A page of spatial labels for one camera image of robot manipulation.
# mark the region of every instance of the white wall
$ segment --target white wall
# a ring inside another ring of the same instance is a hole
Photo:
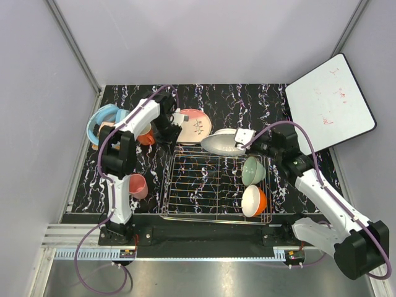
[[[42,0],[0,1],[0,291],[25,296],[94,93]]]
[[[390,229],[396,254],[396,2],[371,1],[343,52],[377,120],[376,130],[336,147],[352,199],[372,220]],[[391,278],[396,288],[396,273]]]
[[[57,0],[100,84],[292,82],[359,0]]]

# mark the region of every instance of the white board with red writing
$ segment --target white board with red writing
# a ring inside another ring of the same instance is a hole
[[[291,117],[308,133],[315,151],[376,127],[376,121],[343,54],[338,54],[286,88]],[[296,128],[303,153],[311,153]]]

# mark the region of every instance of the marble pattern tabletop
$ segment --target marble pattern tabletop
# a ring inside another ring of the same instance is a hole
[[[285,84],[234,85],[174,85],[178,90],[181,109],[195,108],[205,112],[212,121],[212,133],[223,128],[249,128],[261,131],[276,121],[290,119],[287,114]],[[133,110],[142,95],[153,92],[159,85],[108,85],[101,106],[113,103]],[[171,161],[157,144],[137,143],[135,172],[145,176],[149,188],[142,201],[131,198],[134,213],[158,213],[164,170]],[[330,152],[317,153],[319,166],[329,183],[341,192]],[[315,205],[293,186],[285,182],[275,165],[269,168],[270,190],[274,213],[317,213]],[[87,150],[84,167],[74,199],[72,213],[102,213],[107,211],[107,186],[97,171],[97,151]]]

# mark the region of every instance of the rack wire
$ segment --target rack wire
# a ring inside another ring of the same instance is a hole
[[[254,155],[267,174],[259,186],[267,196],[267,208],[253,218],[242,213],[245,186],[241,174],[248,156],[222,157],[202,147],[179,145],[163,180],[160,216],[169,220],[265,225],[272,220],[272,196],[267,158]]]

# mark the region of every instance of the green bowl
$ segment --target green bowl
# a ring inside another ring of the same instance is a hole
[[[260,161],[250,156],[242,167],[242,183],[245,186],[258,184],[265,178],[265,168]]]

